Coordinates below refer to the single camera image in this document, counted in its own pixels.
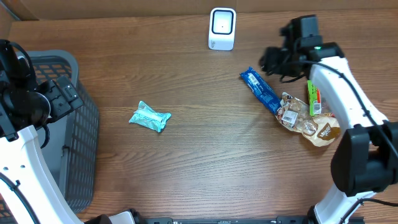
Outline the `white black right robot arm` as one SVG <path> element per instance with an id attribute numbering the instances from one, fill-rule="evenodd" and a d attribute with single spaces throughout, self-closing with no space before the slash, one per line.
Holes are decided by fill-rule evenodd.
<path id="1" fill-rule="evenodd" d="M 307 15 L 280 29 L 281 47 L 268 47 L 259 61 L 267 75 L 306 77 L 326 98 L 342 138 L 331 160 L 333 185 L 302 223 L 348 223 L 364 203 L 397 183 L 397 123 L 367 98 L 337 43 L 323 41 L 318 19 Z"/>

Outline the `green snack bag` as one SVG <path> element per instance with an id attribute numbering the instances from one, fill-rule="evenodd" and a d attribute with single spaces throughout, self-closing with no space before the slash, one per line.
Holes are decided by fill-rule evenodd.
<path id="1" fill-rule="evenodd" d="M 308 88 L 308 102 L 310 107 L 310 115 L 324 115 L 334 117 L 326 98 L 322 95 L 321 91 L 312 83 L 311 80 L 307 81 Z"/>

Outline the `beige brown nut snack bag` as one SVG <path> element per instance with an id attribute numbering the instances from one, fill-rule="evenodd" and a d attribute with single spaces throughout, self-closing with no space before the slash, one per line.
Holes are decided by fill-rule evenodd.
<path id="1" fill-rule="evenodd" d="M 328 114 L 311 116 L 309 105 L 286 92 L 281 95 L 276 118 L 289 131 L 301 133 L 316 147 L 331 144 L 341 134 L 336 118 Z"/>

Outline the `grey plastic mesh basket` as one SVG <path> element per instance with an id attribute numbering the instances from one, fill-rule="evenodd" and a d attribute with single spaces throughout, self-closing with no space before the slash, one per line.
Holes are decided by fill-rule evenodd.
<path id="1" fill-rule="evenodd" d="M 78 62 L 64 50 L 28 52 L 37 82 L 67 76 L 83 100 L 68 116 L 49 124 L 49 143 L 42 149 L 45 162 L 74 213 L 92 202 L 98 149 L 99 111 L 80 81 Z"/>

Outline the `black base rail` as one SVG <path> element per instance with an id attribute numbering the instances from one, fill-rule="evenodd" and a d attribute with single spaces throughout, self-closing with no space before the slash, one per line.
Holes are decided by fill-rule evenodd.
<path id="1" fill-rule="evenodd" d="M 302 224 L 305 216 L 280 216 L 265 219 L 172 219 L 172 218 L 147 218 L 147 224 Z"/>

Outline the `white barcode scanner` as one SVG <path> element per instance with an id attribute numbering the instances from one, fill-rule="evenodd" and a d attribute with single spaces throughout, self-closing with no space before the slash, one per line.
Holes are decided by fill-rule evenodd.
<path id="1" fill-rule="evenodd" d="M 208 47 L 211 50 L 230 51 L 234 47 L 236 11 L 216 7 L 210 12 Z"/>

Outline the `light teal snack packet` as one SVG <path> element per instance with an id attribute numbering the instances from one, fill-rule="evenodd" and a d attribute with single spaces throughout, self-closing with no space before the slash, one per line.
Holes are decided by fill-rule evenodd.
<path id="1" fill-rule="evenodd" d="M 158 113 L 144 101 L 140 101 L 137 110 L 133 113 L 129 123 L 139 124 L 161 133 L 171 116 L 172 115 L 170 113 Z"/>

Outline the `blue snack packet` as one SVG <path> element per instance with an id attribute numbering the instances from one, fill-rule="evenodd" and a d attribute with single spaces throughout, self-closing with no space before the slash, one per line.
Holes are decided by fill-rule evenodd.
<path id="1" fill-rule="evenodd" d="M 240 77 L 252 90 L 254 96 L 273 114 L 280 108 L 280 100 L 271 86 L 252 67 L 240 73 Z"/>

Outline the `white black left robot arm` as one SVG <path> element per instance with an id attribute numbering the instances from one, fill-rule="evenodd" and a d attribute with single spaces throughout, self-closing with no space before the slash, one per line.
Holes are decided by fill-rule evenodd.
<path id="1" fill-rule="evenodd" d="M 99 111 L 64 50 L 1 41 L 1 222 L 78 223 L 93 200 Z"/>

